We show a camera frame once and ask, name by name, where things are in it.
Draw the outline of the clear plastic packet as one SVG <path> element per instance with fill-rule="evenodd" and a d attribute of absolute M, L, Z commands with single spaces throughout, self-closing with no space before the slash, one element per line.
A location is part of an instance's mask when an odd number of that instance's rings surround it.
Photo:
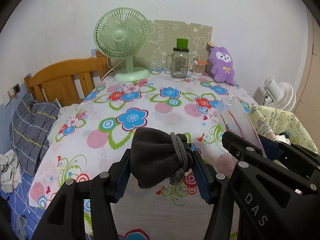
<path fill-rule="evenodd" d="M 223 132 L 230 131 L 262 150 L 267 157 L 253 124 L 244 107 L 234 94 L 229 94 L 217 103 L 216 115 Z"/>

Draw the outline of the black drawstring pouch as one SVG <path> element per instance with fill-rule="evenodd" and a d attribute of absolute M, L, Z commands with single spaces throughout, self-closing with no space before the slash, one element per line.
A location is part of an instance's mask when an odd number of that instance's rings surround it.
<path fill-rule="evenodd" d="M 187 136 L 158 129 L 136 129 L 131 144 L 131 173 L 142 189 L 152 188 L 169 178 L 178 185 L 193 163 Z"/>

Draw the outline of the yellow cartoon storage box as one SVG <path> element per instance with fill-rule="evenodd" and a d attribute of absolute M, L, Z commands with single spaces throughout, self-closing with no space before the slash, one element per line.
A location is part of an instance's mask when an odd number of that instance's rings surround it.
<path fill-rule="evenodd" d="M 249 110 L 248 117 L 259 135 L 277 140 L 280 133 L 284 133 L 292 144 L 300 145 L 315 153 L 318 152 L 318 148 L 307 130 L 293 113 L 282 109 L 253 105 Z"/>

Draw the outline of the floral tablecloth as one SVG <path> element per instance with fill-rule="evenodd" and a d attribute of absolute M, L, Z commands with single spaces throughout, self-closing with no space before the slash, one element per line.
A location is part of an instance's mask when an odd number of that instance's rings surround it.
<path fill-rule="evenodd" d="M 185 135 L 205 162 L 230 176 L 233 159 L 221 144 L 215 108 L 231 95 L 245 111 L 255 104 L 239 85 L 217 84 L 205 75 L 175 79 L 154 70 L 127 83 L 107 77 L 55 132 L 33 179 L 29 204 L 46 209 L 67 179 L 81 182 L 107 171 L 140 127 Z M 120 239 L 203 239 L 212 213 L 191 172 L 176 186 L 165 180 L 148 190 L 130 178 L 123 198 L 111 208 Z"/>

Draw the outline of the white standing fan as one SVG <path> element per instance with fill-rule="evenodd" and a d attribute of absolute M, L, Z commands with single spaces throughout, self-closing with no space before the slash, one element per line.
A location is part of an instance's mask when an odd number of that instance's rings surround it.
<path fill-rule="evenodd" d="M 288 82 L 277 83 L 271 76 L 263 81 L 265 90 L 264 106 L 292 112 L 296 104 L 296 94 Z"/>

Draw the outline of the beige door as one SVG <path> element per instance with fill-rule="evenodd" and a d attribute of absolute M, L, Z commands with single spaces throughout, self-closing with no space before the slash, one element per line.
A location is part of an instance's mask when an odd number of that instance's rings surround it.
<path fill-rule="evenodd" d="M 294 113 L 309 134 L 319 133 L 319 25 L 309 10 L 308 49 Z"/>

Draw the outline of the purple plush bunny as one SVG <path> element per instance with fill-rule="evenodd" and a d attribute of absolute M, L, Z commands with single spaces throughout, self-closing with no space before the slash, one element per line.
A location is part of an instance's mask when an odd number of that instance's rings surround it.
<path fill-rule="evenodd" d="M 233 60 L 225 47 L 218 47 L 208 43 L 210 50 L 208 62 L 212 66 L 211 74 L 216 83 L 226 83 L 234 85 L 235 71 L 233 69 Z"/>

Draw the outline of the toothpick jar orange lid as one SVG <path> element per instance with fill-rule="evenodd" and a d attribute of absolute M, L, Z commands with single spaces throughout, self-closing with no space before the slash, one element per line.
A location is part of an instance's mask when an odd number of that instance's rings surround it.
<path fill-rule="evenodd" d="M 194 75 L 201 76 L 203 73 L 206 72 L 207 66 L 208 66 L 208 62 L 193 59 L 192 72 Z"/>

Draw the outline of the grey plaid pillow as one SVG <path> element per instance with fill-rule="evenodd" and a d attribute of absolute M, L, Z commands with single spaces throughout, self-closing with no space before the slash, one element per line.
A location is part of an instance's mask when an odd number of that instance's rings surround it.
<path fill-rule="evenodd" d="M 21 168 L 34 176 L 49 148 L 47 139 L 60 107 L 54 102 L 39 102 L 25 94 L 9 126 L 10 142 Z"/>

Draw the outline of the white crumpled cloth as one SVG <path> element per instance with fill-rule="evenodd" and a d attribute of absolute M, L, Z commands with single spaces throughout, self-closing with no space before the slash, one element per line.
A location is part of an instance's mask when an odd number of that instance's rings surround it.
<path fill-rule="evenodd" d="M 13 193 L 14 189 L 22 183 L 20 163 L 13 150 L 1 154 L 0 167 L 1 190 L 5 193 Z"/>

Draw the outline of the glass mason jar mug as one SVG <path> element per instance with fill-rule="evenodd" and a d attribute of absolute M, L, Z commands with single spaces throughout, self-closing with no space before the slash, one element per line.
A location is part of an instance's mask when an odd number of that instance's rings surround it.
<path fill-rule="evenodd" d="M 188 39 L 177 38 L 176 47 L 165 62 L 166 73 L 174 78 L 185 79 L 188 74 L 189 48 Z"/>

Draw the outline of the green patterned board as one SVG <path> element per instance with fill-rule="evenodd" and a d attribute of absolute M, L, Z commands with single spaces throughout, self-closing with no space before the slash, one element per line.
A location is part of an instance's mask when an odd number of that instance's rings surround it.
<path fill-rule="evenodd" d="M 145 47 L 134 57 L 135 66 L 148 69 L 164 69 L 167 56 L 173 53 L 176 40 L 188 40 L 189 65 L 193 59 L 208 59 L 208 42 L 212 38 L 213 28 L 196 23 L 187 24 L 180 21 L 149 21 L 150 35 Z"/>

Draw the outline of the green desk fan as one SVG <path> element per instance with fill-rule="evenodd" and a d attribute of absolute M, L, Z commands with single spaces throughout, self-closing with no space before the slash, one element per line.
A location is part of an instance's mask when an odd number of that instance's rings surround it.
<path fill-rule="evenodd" d="M 125 60 L 125 68 L 115 74 L 115 80 L 132 82 L 150 75 L 146 68 L 133 64 L 133 56 L 145 47 L 149 35 L 147 19 L 135 9 L 116 8 L 99 19 L 94 29 L 96 47 L 106 57 Z"/>

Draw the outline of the wall power socket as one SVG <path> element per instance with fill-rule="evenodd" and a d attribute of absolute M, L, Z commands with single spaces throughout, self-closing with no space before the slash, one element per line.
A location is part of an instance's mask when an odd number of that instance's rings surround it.
<path fill-rule="evenodd" d="M 8 91 L 8 97 L 12 100 L 21 91 L 20 85 L 16 84 Z"/>

